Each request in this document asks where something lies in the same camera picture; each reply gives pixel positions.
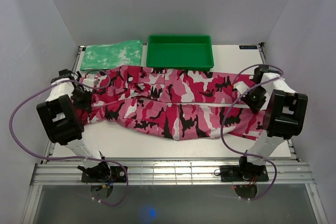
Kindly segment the pink camouflage trousers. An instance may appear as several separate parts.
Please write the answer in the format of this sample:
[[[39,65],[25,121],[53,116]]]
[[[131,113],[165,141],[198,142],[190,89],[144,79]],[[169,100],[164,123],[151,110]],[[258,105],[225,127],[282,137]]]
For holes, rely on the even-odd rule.
[[[246,74],[122,65],[97,77],[91,111],[79,111],[83,124],[107,120],[176,141],[261,135],[264,111],[229,108],[238,97],[234,79],[253,86]]]

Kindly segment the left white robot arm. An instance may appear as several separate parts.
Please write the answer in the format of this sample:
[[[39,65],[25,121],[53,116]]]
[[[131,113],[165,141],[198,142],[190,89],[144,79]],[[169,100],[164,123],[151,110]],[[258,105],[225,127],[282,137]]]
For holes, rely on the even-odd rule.
[[[78,169],[89,178],[105,182],[111,177],[111,168],[98,150],[91,149],[82,138],[84,124],[79,112],[91,112],[92,87],[98,81],[85,80],[85,84],[74,83],[74,73],[68,69],[59,71],[59,77],[52,79],[50,95],[36,106],[37,113],[52,143],[58,143],[71,150],[76,156],[83,156]]]

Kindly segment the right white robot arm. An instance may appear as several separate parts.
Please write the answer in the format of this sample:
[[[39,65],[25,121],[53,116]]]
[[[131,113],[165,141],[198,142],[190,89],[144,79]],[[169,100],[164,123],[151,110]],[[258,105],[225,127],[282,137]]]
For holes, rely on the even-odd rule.
[[[260,123],[262,133],[254,145],[239,159],[238,177],[242,180],[258,179],[266,174],[266,159],[284,141],[301,133],[305,119],[308,96],[290,88],[283,73],[275,67],[259,65],[252,78],[257,86],[252,89],[243,82],[234,84],[253,114],[261,111],[270,96]]]

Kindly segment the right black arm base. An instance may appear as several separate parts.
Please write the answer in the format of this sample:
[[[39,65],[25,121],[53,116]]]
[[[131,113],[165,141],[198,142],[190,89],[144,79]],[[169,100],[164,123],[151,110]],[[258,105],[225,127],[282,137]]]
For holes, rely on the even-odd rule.
[[[222,165],[214,170],[214,175],[220,177],[221,182],[268,182],[269,177],[263,166],[261,172],[243,170],[238,165]]]

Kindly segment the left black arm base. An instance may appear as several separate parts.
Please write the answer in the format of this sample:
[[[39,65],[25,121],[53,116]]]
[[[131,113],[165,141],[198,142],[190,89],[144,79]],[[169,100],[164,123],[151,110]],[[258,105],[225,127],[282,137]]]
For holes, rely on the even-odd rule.
[[[80,181],[82,183],[125,183],[125,171],[120,166],[110,166],[109,171],[98,172],[92,176],[82,172]]]

